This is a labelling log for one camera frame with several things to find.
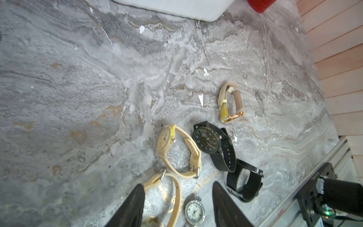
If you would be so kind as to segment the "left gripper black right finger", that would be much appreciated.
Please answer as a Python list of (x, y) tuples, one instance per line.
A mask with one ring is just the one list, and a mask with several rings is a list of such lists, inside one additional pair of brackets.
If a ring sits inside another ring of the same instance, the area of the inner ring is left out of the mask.
[(213, 183), (212, 198), (217, 227), (253, 227), (222, 185), (217, 181)]

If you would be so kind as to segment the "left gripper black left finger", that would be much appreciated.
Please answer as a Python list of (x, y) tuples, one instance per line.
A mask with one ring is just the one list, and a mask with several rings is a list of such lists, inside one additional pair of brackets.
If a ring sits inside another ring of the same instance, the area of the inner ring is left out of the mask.
[(144, 202), (144, 186), (142, 184), (137, 184), (105, 226), (141, 227)]

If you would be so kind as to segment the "silver metal watch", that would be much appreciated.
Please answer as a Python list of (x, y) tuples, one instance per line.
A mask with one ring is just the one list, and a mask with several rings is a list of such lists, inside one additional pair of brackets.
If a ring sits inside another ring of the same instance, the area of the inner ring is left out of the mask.
[(184, 209), (187, 223), (192, 227), (199, 227), (205, 220), (206, 213), (202, 199), (200, 197), (195, 197), (190, 200)]

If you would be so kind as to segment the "small black watch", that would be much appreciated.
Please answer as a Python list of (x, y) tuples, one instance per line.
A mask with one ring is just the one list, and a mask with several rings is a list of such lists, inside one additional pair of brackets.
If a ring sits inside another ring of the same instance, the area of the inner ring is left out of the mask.
[[(238, 182), (241, 174), (247, 172), (249, 172), (248, 178), (243, 184), (239, 185)], [(241, 202), (248, 203), (258, 196), (263, 186), (263, 177), (263, 170), (237, 159), (235, 171), (227, 174), (226, 188), (231, 195), (235, 196)]]

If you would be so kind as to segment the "black strap watch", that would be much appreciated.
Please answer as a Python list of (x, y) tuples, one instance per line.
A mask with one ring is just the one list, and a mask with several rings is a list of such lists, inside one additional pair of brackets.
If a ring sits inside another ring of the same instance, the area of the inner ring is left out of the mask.
[(232, 173), (236, 169), (236, 154), (225, 128), (204, 121), (193, 126), (193, 139), (197, 147), (210, 155), (219, 171)]

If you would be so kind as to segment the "tan band watch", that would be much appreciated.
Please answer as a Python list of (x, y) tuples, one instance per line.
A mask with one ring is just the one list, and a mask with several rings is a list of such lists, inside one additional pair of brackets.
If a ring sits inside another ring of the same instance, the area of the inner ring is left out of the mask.
[(202, 169), (201, 151), (194, 139), (179, 126), (166, 126), (157, 140), (157, 151), (165, 165), (177, 176), (195, 178)]

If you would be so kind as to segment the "gold metal watch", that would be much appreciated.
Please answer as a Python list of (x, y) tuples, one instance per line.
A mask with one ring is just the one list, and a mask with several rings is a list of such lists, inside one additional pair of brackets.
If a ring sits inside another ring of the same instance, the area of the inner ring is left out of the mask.
[(218, 105), (221, 108), (221, 122), (231, 124), (240, 122), (245, 115), (241, 92), (233, 82), (225, 83), (218, 96)]

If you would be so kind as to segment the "white plastic storage box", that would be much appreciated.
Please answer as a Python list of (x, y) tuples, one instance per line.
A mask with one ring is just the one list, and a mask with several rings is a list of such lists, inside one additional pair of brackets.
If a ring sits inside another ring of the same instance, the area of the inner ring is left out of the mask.
[(182, 18), (213, 22), (234, 0), (118, 0), (117, 3)]

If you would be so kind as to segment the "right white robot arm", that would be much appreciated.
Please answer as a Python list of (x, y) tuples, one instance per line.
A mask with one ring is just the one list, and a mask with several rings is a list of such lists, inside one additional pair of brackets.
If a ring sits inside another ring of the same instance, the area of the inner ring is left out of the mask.
[(363, 186), (361, 184), (319, 178), (316, 188), (322, 204), (348, 214), (363, 216)]

